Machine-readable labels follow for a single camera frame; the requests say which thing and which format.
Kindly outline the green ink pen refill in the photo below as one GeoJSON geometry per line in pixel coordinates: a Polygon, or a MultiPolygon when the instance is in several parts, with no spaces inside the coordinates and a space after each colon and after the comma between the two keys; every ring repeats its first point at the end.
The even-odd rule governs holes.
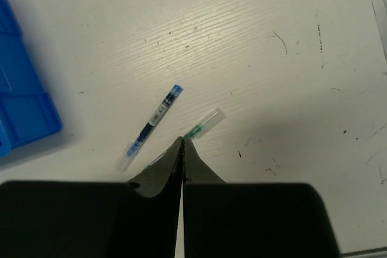
{"type": "Polygon", "coordinates": [[[210,111],[205,117],[203,117],[191,130],[189,130],[184,136],[183,140],[199,139],[208,131],[213,129],[218,123],[225,119],[225,115],[219,108],[215,108],[210,111]]]}

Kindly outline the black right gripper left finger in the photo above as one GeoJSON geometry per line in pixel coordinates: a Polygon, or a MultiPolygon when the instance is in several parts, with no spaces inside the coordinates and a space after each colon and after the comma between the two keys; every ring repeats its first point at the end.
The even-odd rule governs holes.
{"type": "Polygon", "coordinates": [[[7,181],[2,257],[174,257],[183,140],[126,182],[7,181]]]}

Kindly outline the blue ink pen refill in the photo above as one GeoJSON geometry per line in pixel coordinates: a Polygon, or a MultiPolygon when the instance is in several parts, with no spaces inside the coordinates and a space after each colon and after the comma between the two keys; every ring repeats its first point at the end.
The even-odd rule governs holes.
{"type": "Polygon", "coordinates": [[[143,143],[150,136],[154,128],[158,125],[160,120],[172,106],[173,102],[182,92],[183,88],[180,85],[174,85],[172,87],[167,96],[163,99],[148,122],[145,124],[144,128],[140,131],[138,137],[132,143],[128,144],[128,146],[118,158],[115,165],[115,168],[118,171],[124,172],[129,167],[129,165],[138,154],[143,143]]]}

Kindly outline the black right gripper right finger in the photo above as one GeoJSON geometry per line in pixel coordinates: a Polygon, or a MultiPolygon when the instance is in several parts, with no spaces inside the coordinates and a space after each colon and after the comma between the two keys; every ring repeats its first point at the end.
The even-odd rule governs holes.
{"type": "Polygon", "coordinates": [[[186,257],[339,257],[324,202],[306,183],[227,183],[184,144],[186,257]]]}

